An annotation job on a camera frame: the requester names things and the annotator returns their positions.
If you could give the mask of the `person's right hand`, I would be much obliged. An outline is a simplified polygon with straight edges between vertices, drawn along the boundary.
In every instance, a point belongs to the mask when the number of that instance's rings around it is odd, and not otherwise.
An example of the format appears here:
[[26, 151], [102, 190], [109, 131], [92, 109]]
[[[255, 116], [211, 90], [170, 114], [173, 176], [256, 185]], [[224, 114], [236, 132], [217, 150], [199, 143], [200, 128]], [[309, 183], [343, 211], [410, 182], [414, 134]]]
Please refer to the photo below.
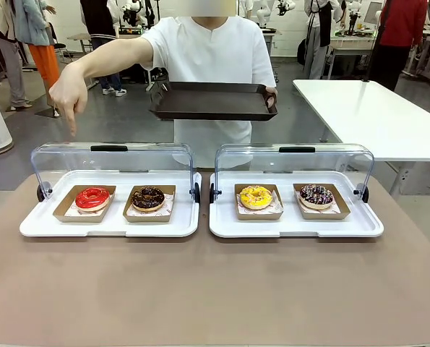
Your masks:
[[68, 64], [49, 90], [49, 95], [60, 114], [65, 117], [72, 136], [77, 133], [75, 116], [84, 111], [87, 93], [85, 71], [80, 60]]

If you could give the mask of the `dark brown serving tray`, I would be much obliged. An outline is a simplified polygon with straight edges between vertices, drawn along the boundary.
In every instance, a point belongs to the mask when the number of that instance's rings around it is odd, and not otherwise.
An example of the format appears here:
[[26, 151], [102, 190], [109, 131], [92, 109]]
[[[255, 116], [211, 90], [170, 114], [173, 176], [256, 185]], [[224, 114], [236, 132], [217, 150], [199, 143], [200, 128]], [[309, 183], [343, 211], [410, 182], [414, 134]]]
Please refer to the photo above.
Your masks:
[[264, 85], [217, 82], [164, 82], [151, 95], [150, 112], [161, 120], [269, 121]]

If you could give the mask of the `yellow sprinkled donut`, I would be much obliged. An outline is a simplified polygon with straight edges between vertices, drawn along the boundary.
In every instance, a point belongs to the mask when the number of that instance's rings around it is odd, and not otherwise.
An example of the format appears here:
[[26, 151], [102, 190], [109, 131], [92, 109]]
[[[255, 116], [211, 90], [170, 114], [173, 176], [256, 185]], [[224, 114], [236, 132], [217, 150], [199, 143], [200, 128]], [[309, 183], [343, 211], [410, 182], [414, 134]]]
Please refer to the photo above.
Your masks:
[[272, 193], [258, 185], [243, 188], [239, 196], [241, 204], [250, 210], [263, 210], [272, 202]]

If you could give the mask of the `red glazed donut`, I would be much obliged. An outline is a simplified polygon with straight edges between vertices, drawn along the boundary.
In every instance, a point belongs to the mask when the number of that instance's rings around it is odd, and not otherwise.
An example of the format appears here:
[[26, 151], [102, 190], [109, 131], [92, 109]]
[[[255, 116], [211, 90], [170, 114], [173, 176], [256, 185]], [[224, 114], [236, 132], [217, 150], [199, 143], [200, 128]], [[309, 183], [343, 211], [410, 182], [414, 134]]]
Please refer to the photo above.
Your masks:
[[110, 193], [102, 187], [89, 187], [81, 191], [75, 198], [75, 205], [83, 212], [95, 212], [104, 208], [109, 200]]
[[[71, 206], [73, 201], [75, 201], [76, 196], [89, 187], [102, 187], [107, 189], [111, 195], [110, 205], [104, 210], [104, 212], [99, 216], [86, 216], [86, 217], [66, 217], [64, 213]], [[103, 220], [106, 215], [108, 208], [111, 206], [113, 202], [114, 196], [116, 192], [116, 186], [101, 186], [101, 185], [75, 185], [71, 188], [71, 190], [67, 193], [65, 198], [59, 203], [57, 208], [53, 212], [53, 216], [56, 217], [62, 223], [99, 223]]]

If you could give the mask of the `white printed paper liner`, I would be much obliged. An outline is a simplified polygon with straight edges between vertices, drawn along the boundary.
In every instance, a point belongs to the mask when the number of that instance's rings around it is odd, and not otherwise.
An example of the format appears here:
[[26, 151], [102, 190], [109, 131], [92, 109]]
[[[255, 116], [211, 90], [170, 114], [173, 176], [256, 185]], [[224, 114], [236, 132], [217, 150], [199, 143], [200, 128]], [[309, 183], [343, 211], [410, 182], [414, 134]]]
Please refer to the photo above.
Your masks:
[[270, 205], [261, 210], [250, 210], [244, 207], [241, 203], [240, 194], [236, 195], [237, 198], [237, 212], [241, 215], [268, 215], [268, 214], [281, 214], [283, 212], [283, 206], [275, 192], [272, 193], [272, 202]]
[[66, 216], [66, 217], [86, 217], [86, 216], [95, 217], [95, 216], [99, 216], [110, 205], [110, 202], [111, 202], [111, 196], [110, 196], [110, 200], [109, 200], [108, 204], [104, 208], [102, 208], [101, 210], [95, 211], [95, 212], [88, 212], [87, 213], [87, 212], [83, 212], [83, 211], [79, 210], [77, 208], [77, 206], [75, 205], [75, 201], [73, 201], [71, 206], [64, 213], [64, 216]]
[[169, 216], [171, 214], [172, 208], [173, 208], [173, 195], [165, 194], [163, 205], [158, 210], [155, 210], [152, 212], [142, 212], [142, 211], [136, 210], [132, 205], [130, 205], [126, 210], [125, 215], [129, 217]]
[[338, 207], [338, 204], [335, 200], [332, 200], [331, 202], [327, 204], [314, 204], [307, 202], [304, 200], [299, 193], [296, 193], [296, 199], [298, 201], [298, 204], [300, 208], [305, 213], [311, 213], [311, 214], [338, 214], [340, 213], [340, 208]]

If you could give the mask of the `yellow glazed donut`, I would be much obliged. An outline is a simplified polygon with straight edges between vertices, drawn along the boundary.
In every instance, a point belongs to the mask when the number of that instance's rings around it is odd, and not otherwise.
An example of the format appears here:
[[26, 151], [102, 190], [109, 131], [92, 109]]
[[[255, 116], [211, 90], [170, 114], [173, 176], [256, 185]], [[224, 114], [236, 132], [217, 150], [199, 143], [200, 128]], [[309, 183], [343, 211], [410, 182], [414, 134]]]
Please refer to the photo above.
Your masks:
[[268, 214], [268, 215], [241, 215], [237, 212], [237, 198], [236, 195], [240, 193], [240, 191], [247, 187], [247, 186], [253, 186], [253, 185], [258, 185], [258, 186], [263, 186], [266, 189], [268, 189], [271, 193], [275, 192], [276, 195], [278, 196], [281, 205], [283, 206], [281, 197], [280, 197], [280, 193], [278, 191], [278, 188], [275, 184], [236, 184], [234, 186], [234, 192], [235, 192], [235, 201], [236, 201], [236, 214], [239, 220], [278, 220], [281, 214]]

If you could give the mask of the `person's right forearm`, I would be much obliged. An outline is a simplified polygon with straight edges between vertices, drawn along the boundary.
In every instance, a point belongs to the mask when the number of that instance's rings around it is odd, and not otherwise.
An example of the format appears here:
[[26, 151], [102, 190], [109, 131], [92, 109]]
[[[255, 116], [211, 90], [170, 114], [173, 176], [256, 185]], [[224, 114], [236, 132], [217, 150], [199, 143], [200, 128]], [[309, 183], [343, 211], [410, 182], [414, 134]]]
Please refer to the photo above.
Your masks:
[[104, 77], [134, 64], [151, 65], [153, 48], [144, 38], [115, 39], [67, 65], [62, 77]]

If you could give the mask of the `person in blue jeans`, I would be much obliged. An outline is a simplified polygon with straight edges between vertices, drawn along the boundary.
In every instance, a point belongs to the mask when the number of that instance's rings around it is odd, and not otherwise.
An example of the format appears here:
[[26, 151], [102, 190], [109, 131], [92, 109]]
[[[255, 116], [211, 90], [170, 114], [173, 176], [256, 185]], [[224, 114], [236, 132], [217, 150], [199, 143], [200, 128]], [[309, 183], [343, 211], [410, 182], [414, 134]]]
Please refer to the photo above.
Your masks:
[[[93, 49], [115, 40], [120, 10], [115, 0], [79, 0], [82, 22], [90, 35]], [[119, 73], [98, 77], [104, 95], [126, 95]]]

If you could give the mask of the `person in white shirt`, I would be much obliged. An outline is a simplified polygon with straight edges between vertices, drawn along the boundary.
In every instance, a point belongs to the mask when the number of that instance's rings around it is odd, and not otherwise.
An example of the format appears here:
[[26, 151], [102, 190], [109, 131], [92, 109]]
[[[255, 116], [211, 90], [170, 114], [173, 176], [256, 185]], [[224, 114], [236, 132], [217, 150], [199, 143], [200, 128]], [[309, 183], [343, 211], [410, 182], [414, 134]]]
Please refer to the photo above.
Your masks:
[[[275, 90], [264, 36], [251, 20], [227, 17], [209, 29], [193, 17], [166, 17], [142, 39], [149, 50], [140, 64], [164, 68], [172, 82], [261, 84]], [[210, 168], [222, 145], [251, 141], [251, 122], [176, 120], [174, 140], [190, 146], [197, 168]]]

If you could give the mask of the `chocolate nut donut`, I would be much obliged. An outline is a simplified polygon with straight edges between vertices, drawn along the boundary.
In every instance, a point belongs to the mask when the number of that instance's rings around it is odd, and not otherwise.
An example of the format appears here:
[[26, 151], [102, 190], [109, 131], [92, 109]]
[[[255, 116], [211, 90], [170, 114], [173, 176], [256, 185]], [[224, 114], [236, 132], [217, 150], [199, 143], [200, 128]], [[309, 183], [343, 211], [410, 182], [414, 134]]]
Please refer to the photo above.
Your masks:
[[164, 201], [164, 193], [155, 187], [143, 187], [135, 191], [131, 198], [133, 208], [144, 213], [151, 213], [160, 209]]

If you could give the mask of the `chocolate glazed donut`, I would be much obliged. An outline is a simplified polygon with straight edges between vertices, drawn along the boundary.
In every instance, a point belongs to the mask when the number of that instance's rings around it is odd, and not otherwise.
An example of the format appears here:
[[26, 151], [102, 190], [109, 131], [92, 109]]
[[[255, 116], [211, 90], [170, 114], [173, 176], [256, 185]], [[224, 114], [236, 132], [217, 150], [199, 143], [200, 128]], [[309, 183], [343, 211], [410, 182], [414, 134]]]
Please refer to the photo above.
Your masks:
[[128, 207], [130, 205], [132, 205], [131, 203], [131, 198], [132, 198], [132, 194], [143, 188], [143, 187], [155, 187], [160, 189], [164, 194], [172, 194], [173, 195], [173, 205], [174, 205], [174, 200], [175, 200], [175, 196], [176, 196], [176, 186], [175, 185], [157, 185], [157, 186], [149, 186], [149, 185], [136, 185], [133, 186], [132, 190], [129, 193], [128, 199], [126, 201], [125, 207], [124, 207], [124, 211], [123, 211], [123, 216], [124, 218], [130, 222], [130, 223], [144, 223], [144, 222], [149, 222], [149, 223], [168, 223], [169, 220], [171, 219], [171, 214], [169, 216], [155, 216], [155, 217], [129, 217], [125, 215], [126, 210], [128, 209]]

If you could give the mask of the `clear hinged display lid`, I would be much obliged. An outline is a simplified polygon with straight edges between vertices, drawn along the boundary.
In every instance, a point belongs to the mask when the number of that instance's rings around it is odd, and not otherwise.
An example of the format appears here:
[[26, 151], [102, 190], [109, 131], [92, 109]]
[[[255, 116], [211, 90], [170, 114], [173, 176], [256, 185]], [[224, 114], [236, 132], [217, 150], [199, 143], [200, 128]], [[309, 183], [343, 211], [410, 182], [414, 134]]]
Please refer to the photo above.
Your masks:
[[88, 172], [97, 177], [101, 172], [138, 174], [156, 171], [184, 171], [189, 176], [188, 193], [200, 202], [200, 183], [196, 182], [190, 147], [174, 143], [64, 142], [47, 143], [35, 148], [30, 156], [38, 180], [39, 202], [53, 194], [47, 174]]
[[353, 195], [369, 201], [369, 178], [374, 155], [364, 146], [342, 143], [222, 145], [215, 155], [210, 184], [210, 202], [222, 194], [220, 176], [224, 171], [258, 171], [261, 174], [291, 174], [295, 171], [363, 173]]

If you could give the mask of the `mannequin in grey clothes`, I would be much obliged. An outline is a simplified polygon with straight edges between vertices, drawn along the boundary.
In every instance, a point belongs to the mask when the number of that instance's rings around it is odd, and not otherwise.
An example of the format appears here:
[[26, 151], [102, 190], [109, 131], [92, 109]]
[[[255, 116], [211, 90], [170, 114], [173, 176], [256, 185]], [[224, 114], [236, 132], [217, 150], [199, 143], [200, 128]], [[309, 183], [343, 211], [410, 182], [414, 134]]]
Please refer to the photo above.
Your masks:
[[10, 111], [24, 111], [32, 105], [26, 98], [19, 45], [15, 37], [13, 11], [9, 0], [0, 0], [0, 51], [7, 70]]

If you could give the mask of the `white side table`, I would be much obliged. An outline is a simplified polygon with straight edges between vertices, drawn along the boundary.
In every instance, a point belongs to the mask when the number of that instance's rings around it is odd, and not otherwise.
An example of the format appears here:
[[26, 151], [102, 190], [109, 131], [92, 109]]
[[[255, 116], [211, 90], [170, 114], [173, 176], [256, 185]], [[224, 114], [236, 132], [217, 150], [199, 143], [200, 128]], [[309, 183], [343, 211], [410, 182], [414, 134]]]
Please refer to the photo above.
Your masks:
[[390, 189], [398, 197], [418, 162], [430, 162], [430, 113], [377, 82], [294, 80], [326, 131], [368, 149], [377, 162], [401, 167]]

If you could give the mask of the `white display tray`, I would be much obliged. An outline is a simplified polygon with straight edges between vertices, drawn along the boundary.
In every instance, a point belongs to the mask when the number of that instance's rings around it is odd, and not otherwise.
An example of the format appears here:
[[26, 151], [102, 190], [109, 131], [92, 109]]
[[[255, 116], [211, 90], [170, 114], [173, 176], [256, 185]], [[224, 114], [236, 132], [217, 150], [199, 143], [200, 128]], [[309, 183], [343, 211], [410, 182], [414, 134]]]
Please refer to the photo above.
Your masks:
[[[27, 237], [126, 236], [167, 237], [189, 236], [197, 229], [199, 204], [190, 195], [190, 181], [201, 183], [201, 176], [188, 171], [125, 173], [120, 171], [76, 170], [67, 173], [48, 172], [43, 183], [52, 183], [52, 193], [39, 202], [20, 224], [20, 233]], [[55, 209], [74, 188], [80, 186], [113, 186], [113, 200], [98, 223], [62, 222]], [[173, 210], [168, 222], [129, 222], [126, 220], [127, 200], [135, 186], [176, 187]]]
[[[384, 232], [376, 213], [353, 191], [364, 182], [363, 173], [337, 171], [295, 171], [293, 173], [262, 173], [260, 171], [225, 171], [218, 174], [221, 194], [210, 204], [210, 230], [222, 238], [260, 237], [363, 237], [375, 238]], [[283, 214], [277, 220], [239, 220], [235, 185], [273, 184], [283, 204]], [[297, 199], [294, 184], [334, 184], [349, 207], [342, 220], [306, 220]]]

